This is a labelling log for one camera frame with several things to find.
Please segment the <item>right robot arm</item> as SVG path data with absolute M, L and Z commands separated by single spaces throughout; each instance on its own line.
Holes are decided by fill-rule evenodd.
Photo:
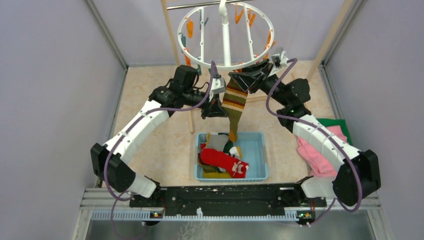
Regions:
M 370 149 L 362 151 L 350 145 L 317 120 L 305 106 L 311 99 L 307 79 L 283 83 L 296 62 L 295 58 L 288 60 L 289 66 L 280 77 L 273 72 L 274 65 L 268 60 L 230 72 L 229 77 L 243 92 L 264 92 L 267 111 L 278 118 L 281 126 L 310 144 L 337 172 L 336 176 L 312 176 L 302 180 L 300 188 L 293 192 L 294 202 L 307 206 L 313 198 L 333 198 L 353 213 L 364 198 L 381 187 L 378 156 Z

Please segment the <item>red striped sock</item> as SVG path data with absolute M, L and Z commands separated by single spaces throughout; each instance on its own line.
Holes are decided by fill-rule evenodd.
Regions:
M 248 163 L 213 148 L 204 148 L 200 158 L 207 165 L 226 170 L 230 177 L 235 179 L 244 179 L 249 170 Z

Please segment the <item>light blue plastic basket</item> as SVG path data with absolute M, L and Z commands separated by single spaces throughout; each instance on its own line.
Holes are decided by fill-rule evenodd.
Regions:
M 234 144 L 241 148 L 241 160 L 249 164 L 245 178 L 216 178 L 204 177 L 204 170 L 194 164 L 194 178 L 203 183 L 248 183 L 262 182 L 269 176 L 266 144 L 261 132 L 239 132 Z

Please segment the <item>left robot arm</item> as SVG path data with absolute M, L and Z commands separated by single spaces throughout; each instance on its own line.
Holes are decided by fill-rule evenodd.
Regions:
M 133 195 L 140 195 L 149 207 L 160 202 L 159 183 L 135 173 L 129 163 L 138 147 L 174 113 L 200 109 L 203 119 L 228 116 L 220 101 L 220 94 L 226 91 L 226 83 L 215 62 L 211 62 L 209 75 L 207 89 L 201 91 L 196 86 L 198 71 L 188 65 L 178 66 L 174 76 L 152 91 L 141 110 L 121 131 L 107 142 L 91 147 L 94 174 L 105 183 L 113 198 L 124 201 L 125 198 L 117 194 L 127 193 L 127 200 Z

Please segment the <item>dark green sock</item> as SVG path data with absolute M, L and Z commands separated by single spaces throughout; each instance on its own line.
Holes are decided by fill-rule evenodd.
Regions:
M 234 146 L 234 143 L 230 140 L 229 134 L 228 133 L 223 133 L 223 135 L 227 136 L 227 142 L 223 148 L 223 152 L 226 154 L 230 153 L 231 148 Z

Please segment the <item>olive striped sock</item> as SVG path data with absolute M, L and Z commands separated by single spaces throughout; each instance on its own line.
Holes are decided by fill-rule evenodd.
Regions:
M 208 165 L 202 161 L 200 153 L 197 154 L 197 163 L 201 166 L 205 173 L 212 173 L 215 171 L 215 168 L 213 166 Z

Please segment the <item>yellow sock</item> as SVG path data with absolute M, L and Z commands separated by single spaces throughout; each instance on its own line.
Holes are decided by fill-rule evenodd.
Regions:
M 214 172 L 204 172 L 203 177 L 206 179 L 235 179 L 235 178 L 231 178 L 230 174 L 226 172 L 225 169 L 215 167 L 215 166 L 214 168 L 215 168 Z

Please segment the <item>light grey sock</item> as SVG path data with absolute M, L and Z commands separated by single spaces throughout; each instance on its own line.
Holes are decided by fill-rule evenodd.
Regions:
M 227 140 L 228 137 L 223 135 L 223 133 L 210 132 L 206 135 L 205 148 L 223 152 Z

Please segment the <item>white round sock hanger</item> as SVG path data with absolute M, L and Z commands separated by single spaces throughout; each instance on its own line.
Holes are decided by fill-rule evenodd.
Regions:
M 175 45 L 185 64 L 210 68 L 217 57 L 218 70 L 233 71 L 270 57 L 276 44 L 275 28 L 259 8 L 244 0 L 216 0 L 186 5 Z M 193 36 L 187 35 L 187 21 L 194 23 Z

